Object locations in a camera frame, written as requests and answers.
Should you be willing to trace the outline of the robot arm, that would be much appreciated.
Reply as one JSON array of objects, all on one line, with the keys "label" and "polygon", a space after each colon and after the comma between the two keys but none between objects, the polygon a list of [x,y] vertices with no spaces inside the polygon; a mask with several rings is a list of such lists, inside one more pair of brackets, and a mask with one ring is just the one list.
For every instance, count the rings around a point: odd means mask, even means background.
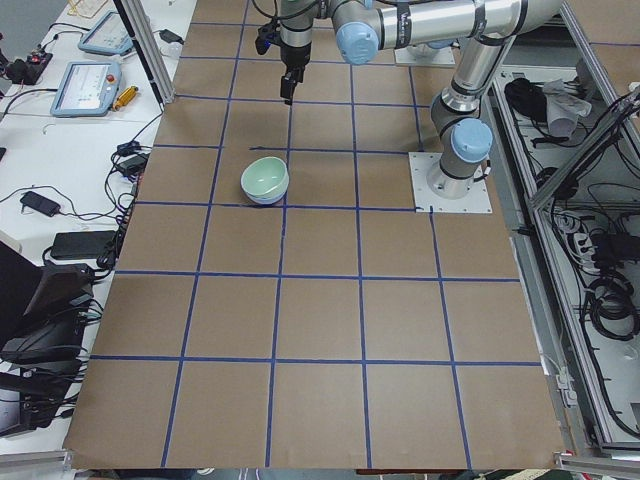
[{"label": "robot arm", "polygon": [[451,82],[434,98],[431,120],[442,142],[426,181],[441,198],[464,198],[482,181],[493,144],[481,120],[482,98],[517,35],[534,30],[560,10],[558,1],[277,1],[258,30],[256,50],[280,49],[286,67],[280,95],[293,100],[304,80],[315,21],[331,21],[343,60],[364,65],[392,50],[402,65],[432,66],[453,43],[461,44]]}]

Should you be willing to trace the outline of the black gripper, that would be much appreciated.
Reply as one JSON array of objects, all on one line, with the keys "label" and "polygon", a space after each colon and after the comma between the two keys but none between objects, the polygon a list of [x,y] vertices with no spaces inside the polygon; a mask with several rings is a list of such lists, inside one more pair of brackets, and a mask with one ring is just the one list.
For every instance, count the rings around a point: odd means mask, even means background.
[{"label": "black gripper", "polygon": [[283,43],[280,57],[287,69],[281,77],[280,97],[286,105],[292,105],[296,87],[304,82],[305,68],[311,57],[311,44],[294,47]]}]

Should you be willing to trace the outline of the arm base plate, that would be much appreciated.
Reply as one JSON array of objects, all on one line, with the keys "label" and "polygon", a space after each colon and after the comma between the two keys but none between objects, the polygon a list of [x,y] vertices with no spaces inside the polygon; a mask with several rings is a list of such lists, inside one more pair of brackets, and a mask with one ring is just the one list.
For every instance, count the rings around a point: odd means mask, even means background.
[{"label": "arm base plate", "polygon": [[422,213],[491,214],[492,206],[481,166],[463,180],[440,168],[441,153],[410,152],[414,207]]},{"label": "arm base plate", "polygon": [[404,66],[453,68],[456,64],[450,45],[433,48],[428,44],[410,45],[394,51],[395,62]]}]

